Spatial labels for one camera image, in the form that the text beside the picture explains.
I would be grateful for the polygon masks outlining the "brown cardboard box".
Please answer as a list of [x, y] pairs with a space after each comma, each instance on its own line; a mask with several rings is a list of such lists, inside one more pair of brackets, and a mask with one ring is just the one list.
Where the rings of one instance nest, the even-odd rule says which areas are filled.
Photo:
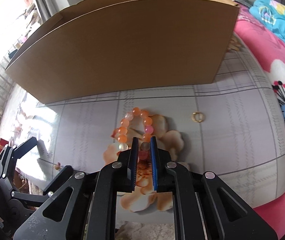
[[42, 103], [212, 83], [238, 13], [232, 0], [84, 0], [43, 23], [6, 73]]

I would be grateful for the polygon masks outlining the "white fluffy robe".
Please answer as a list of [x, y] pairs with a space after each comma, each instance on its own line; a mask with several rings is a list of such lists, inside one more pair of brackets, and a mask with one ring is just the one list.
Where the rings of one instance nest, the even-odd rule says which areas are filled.
[[145, 224], [137, 222], [125, 222], [117, 233], [115, 239], [129, 240], [174, 240], [175, 226], [173, 224]]

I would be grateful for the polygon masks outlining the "turquoise floral quilt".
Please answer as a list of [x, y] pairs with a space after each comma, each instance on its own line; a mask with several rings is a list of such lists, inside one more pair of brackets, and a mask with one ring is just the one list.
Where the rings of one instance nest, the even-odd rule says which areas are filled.
[[255, 0], [249, 12], [285, 43], [285, 5], [275, 0]]

